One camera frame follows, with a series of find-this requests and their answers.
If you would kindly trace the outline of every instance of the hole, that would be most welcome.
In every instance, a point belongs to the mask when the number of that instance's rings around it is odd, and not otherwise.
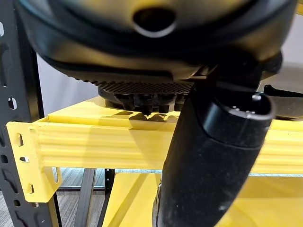
[[[9,98],[8,99],[8,102],[9,102],[9,107],[12,109],[12,110],[16,110],[17,109],[17,102],[15,100],[15,98]]]
[[[32,204],[32,206],[35,207],[35,208],[39,207],[39,203],[37,203],[37,202],[31,202],[31,204]]]
[[[9,162],[8,157],[6,157],[6,155],[1,155],[0,159],[1,159],[1,162],[4,164],[7,164]]]
[[[14,205],[15,205],[16,207],[21,206],[20,201],[19,201],[19,200],[14,200]]]
[[[23,145],[24,143],[23,143],[22,135],[18,133],[18,146],[21,147]]]
[[[3,24],[0,22],[0,37],[4,36],[4,27]]]
[[[58,183],[58,170],[56,167],[53,167],[53,178],[56,183]]]
[[[20,158],[20,161],[21,161],[21,162],[29,163],[29,158],[28,158],[28,157],[21,157],[21,158]]]
[[[30,185],[30,194],[33,194],[35,192],[33,185]]]
[[[160,7],[141,9],[133,17],[135,30],[147,37],[163,37],[175,28],[176,14]]]

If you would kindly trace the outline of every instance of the black upright post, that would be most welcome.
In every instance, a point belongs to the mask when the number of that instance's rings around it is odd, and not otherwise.
[[[48,203],[25,200],[6,129],[43,116],[36,53],[13,1],[0,0],[0,187],[15,227],[62,226],[56,195]]]

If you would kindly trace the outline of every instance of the slotted hole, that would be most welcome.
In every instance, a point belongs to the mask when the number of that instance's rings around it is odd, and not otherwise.
[[[20,133],[18,133],[18,146],[21,147],[23,145],[24,145],[24,143],[23,143],[22,135]]]
[[[29,158],[28,158],[28,157],[21,157],[21,158],[20,158],[20,161],[21,161],[21,162],[29,163]]]
[[[37,203],[37,202],[32,202],[31,204],[32,204],[32,206],[35,207],[35,208],[39,207],[39,203]]]
[[[20,201],[19,201],[19,200],[14,200],[14,205],[15,205],[16,207],[21,206]]]
[[[9,162],[8,157],[6,155],[1,155],[0,159],[1,159],[1,162],[4,164],[7,164]]]
[[[55,180],[56,183],[58,183],[58,171],[56,167],[53,167],[53,179]]]
[[[34,186],[31,184],[31,185],[30,185],[30,193],[33,194],[34,192],[35,192]]]
[[[17,109],[17,101],[15,100],[15,98],[10,97],[10,98],[8,99],[8,103],[9,103],[9,107],[10,107],[12,110],[16,110],[16,109]]]

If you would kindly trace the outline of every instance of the black handle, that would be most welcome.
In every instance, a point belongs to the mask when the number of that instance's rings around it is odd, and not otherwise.
[[[236,198],[275,116],[266,96],[234,95],[193,94],[186,101],[164,164],[154,226],[213,227]]]

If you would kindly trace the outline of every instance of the ridged surface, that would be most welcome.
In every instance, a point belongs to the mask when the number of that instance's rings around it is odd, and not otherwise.
[[[110,93],[118,94],[154,94],[154,93],[189,93],[193,83],[124,83],[124,82],[101,82],[97,86]]]

